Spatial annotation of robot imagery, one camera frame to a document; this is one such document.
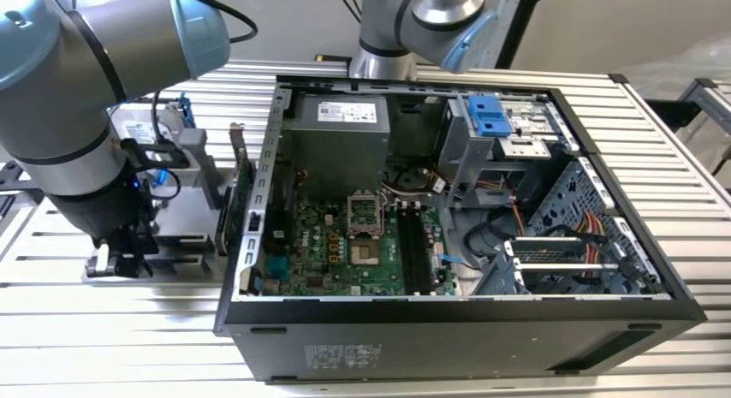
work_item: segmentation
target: gray wall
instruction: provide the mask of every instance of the gray wall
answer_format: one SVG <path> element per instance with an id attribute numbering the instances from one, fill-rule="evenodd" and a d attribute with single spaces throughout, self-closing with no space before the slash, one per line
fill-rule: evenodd
<path id="1" fill-rule="evenodd" d="M 731 32 L 730 6 L 731 0 L 542 0 L 512 67 L 607 73 L 675 56 Z"/>
<path id="2" fill-rule="evenodd" d="M 316 54 L 354 56 L 360 25 L 340 0 L 220 0 L 258 24 L 259 36 L 234 46 L 232 58 L 312 61 Z M 227 17 L 232 34 L 246 27 Z"/>
<path id="3" fill-rule="evenodd" d="M 340 0 L 222 0 L 254 17 L 256 41 L 234 58 L 311 61 L 318 53 L 351 56 L 359 25 Z M 607 72 L 683 52 L 731 31 L 731 0 L 543 0 L 515 68 Z M 234 20 L 235 33 L 243 27 Z"/>

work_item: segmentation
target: metal rail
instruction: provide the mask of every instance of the metal rail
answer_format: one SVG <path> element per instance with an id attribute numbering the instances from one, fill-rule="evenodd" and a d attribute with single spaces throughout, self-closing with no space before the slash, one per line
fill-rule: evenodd
<path id="1" fill-rule="evenodd" d="M 234 165 L 231 122 L 246 125 L 250 153 L 259 154 L 278 74 L 344 76 L 346 66 L 232 62 L 163 92 L 194 100 L 222 166 Z M 455 76 L 423 67 L 419 78 L 563 91 L 708 323 L 600 377 L 266 386 L 231 340 L 211 333 L 219 283 L 82 284 L 92 244 L 43 202 L 0 222 L 0 396 L 731 396 L 727 197 L 634 90 L 600 74 Z"/>

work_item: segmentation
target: blue drive bracket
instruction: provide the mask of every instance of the blue drive bracket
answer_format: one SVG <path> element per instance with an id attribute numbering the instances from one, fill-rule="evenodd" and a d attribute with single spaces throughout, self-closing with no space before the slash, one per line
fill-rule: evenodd
<path id="1" fill-rule="evenodd" d="M 475 133 L 479 136 L 507 137 L 511 135 L 512 126 L 504 117 L 500 101 L 495 97 L 468 97 L 467 110 L 475 124 Z"/>

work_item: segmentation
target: power supply label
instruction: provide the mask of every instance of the power supply label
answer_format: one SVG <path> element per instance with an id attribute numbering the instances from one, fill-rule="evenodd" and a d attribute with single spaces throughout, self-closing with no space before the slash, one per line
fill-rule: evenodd
<path id="1" fill-rule="evenodd" d="M 319 122 L 378 122 L 374 103 L 322 102 L 318 106 Z"/>
<path id="2" fill-rule="evenodd" d="M 308 370 L 364 370 L 376 368 L 383 344 L 306 345 Z"/>

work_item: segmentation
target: ram slot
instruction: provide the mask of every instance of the ram slot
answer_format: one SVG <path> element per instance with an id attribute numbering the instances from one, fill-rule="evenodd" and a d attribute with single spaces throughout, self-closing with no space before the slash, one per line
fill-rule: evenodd
<path id="1" fill-rule="evenodd" d="M 420 210 L 399 210 L 398 225 L 406 294 L 428 295 L 434 288 Z"/>

